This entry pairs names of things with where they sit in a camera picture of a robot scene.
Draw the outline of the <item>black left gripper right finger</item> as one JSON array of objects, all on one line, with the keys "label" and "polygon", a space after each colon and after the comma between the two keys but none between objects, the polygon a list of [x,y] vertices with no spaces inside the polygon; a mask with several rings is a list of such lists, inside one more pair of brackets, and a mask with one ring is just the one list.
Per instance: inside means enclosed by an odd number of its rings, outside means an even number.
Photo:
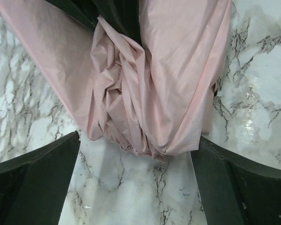
[{"label": "black left gripper right finger", "polygon": [[201,137],[191,152],[209,225],[281,225],[281,170]]}]

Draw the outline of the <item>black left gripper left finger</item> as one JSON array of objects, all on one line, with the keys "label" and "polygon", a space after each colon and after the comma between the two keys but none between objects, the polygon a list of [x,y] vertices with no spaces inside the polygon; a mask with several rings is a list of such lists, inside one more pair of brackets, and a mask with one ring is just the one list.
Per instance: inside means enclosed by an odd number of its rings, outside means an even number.
[{"label": "black left gripper left finger", "polygon": [[0,163],[0,225],[56,225],[80,148],[71,132]]}]

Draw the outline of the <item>pink folding umbrella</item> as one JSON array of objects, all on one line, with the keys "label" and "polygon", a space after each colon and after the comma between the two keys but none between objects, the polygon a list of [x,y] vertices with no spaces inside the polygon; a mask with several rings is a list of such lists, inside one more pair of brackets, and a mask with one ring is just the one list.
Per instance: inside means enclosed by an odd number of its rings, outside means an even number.
[{"label": "pink folding umbrella", "polygon": [[161,160],[209,132],[231,1],[142,0],[142,44],[43,0],[0,0],[0,13],[90,139]]}]

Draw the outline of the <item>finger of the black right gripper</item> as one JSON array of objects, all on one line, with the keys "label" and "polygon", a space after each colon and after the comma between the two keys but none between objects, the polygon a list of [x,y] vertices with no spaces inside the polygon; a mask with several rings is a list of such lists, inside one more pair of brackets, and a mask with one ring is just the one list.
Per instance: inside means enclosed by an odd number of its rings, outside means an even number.
[{"label": "finger of the black right gripper", "polygon": [[99,14],[117,32],[141,44],[139,2],[137,0],[95,0]]},{"label": "finger of the black right gripper", "polygon": [[77,22],[94,31],[99,12],[91,0],[47,0]]}]

